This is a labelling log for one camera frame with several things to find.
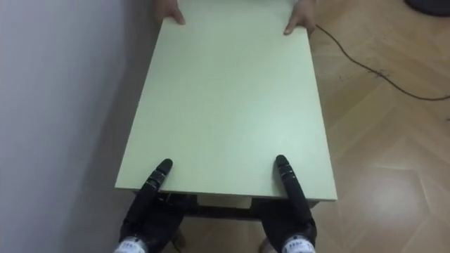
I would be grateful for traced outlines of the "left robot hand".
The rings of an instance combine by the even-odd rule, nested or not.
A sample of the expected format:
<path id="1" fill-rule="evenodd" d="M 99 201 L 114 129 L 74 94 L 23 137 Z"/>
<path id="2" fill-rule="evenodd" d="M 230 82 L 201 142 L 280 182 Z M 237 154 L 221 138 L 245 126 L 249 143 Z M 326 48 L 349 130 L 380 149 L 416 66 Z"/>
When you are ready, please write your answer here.
<path id="1" fill-rule="evenodd" d="M 115 253 L 159 253 L 174 239 L 188 196 L 159 192 L 172 166 L 171 159 L 163 160 L 137 192 L 122 222 Z"/>

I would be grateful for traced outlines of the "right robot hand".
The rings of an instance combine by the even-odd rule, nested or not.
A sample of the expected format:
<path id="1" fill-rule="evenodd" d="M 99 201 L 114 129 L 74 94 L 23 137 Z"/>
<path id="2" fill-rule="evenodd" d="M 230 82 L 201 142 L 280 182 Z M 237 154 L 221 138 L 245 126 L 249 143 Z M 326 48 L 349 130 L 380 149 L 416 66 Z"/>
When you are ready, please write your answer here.
<path id="1" fill-rule="evenodd" d="M 276 157 L 275 168 L 288 198 L 261 204 L 266 238 L 278 253 L 315 253 L 317 227 L 302 187 L 284 155 Z"/>

